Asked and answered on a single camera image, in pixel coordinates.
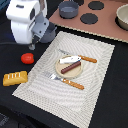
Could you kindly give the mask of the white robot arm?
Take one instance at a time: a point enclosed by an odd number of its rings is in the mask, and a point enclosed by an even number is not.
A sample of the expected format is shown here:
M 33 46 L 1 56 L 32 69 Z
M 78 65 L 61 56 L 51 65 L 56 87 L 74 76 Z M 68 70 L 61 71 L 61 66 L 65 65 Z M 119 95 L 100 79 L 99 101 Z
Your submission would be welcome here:
M 48 43 L 54 39 L 52 23 L 46 18 L 46 0 L 11 0 L 6 11 L 17 44 L 35 49 L 38 42 Z

